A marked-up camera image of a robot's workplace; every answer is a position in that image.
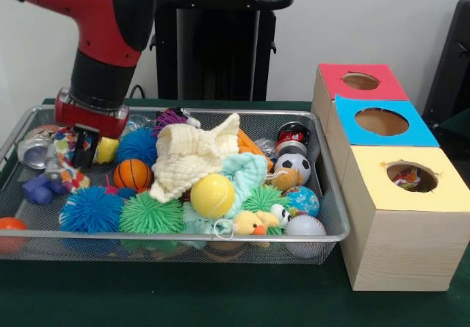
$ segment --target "stacked wooden boxes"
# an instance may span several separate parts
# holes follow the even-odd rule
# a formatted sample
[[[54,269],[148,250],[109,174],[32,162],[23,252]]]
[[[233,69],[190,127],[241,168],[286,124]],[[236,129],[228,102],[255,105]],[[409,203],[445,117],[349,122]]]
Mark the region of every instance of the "stacked wooden boxes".
[[[386,65],[320,65],[320,118],[348,208],[354,290],[447,290],[470,239],[470,191]],[[413,191],[392,179],[417,167]]]

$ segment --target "yellow tennis ball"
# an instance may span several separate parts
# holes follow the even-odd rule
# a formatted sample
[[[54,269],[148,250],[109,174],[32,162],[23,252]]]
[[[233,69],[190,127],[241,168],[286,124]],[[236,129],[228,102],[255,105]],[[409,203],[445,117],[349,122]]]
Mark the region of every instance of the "yellow tennis ball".
[[[94,163],[106,164],[113,161],[119,146],[118,140],[102,137],[96,147]]]
[[[191,204],[201,216],[218,218],[225,215],[235,201],[232,183],[220,174],[209,174],[191,189]]]

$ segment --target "white wall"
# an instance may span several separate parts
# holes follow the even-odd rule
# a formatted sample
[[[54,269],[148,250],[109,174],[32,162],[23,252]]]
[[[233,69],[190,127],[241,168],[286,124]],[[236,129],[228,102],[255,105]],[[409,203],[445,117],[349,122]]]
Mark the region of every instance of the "white wall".
[[[319,62],[387,63],[421,109],[458,0],[295,0],[276,13],[269,100],[310,101]],[[78,32],[69,18],[0,0],[0,138],[28,107],[68,86]],[[156,97],[154,52],[134,81]]]

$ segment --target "cream towel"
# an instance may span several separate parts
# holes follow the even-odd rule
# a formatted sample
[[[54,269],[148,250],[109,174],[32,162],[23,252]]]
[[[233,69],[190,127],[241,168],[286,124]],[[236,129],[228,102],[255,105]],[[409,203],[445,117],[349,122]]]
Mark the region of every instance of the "cream towel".
[[[155,182],[150,196],[167,203],[204,176],[221,171],[223,160],[238,153],[239,125],[239,115],[232,114],[210,131],[185,123],[164,127],[156,142],[159,156],[152,167]]]

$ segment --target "mesh tray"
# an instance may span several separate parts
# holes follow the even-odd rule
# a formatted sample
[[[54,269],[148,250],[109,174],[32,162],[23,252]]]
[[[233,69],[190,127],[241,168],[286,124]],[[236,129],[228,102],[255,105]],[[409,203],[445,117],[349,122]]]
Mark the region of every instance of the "mesh tray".
[[[131,108],[131,114],[154,118],[157,108]],[[247,110],[190,109],[203,129],[211,129],[232,112],[240,114],[241,127],[257,140],[275,139],[278,128],[289,121],[300,121],[311,130],[308,159],[312,175],[306,186],[320,198],[318,218],[327,235],[295,236],[236,236],[220,241],[212,235],[188,234],[80,234],[59,231],[58,215],[66,195],[58,195],[48,206],[30,204],[24,199],[21,185],[39,173],[18,162],[15,147],[31,129],[54,123],[53,107],[41,106],[28,111],[20,120],[0,150],[0,218],[21,219],[27,231],[0,230],[0,259],[33,259],[58,261],[166,261],[166,262],[238,262],[277,264],[322,264],[350,230],[344,202],[330,160],[325,136],[318,119],[307,112],[265,112]],[[85,172],[94,185],[105,185],[111,165],[93,166]],[[133,240],[142,241],[145,249],[129,253]],[[5,248],[21,250],[6,254]]]

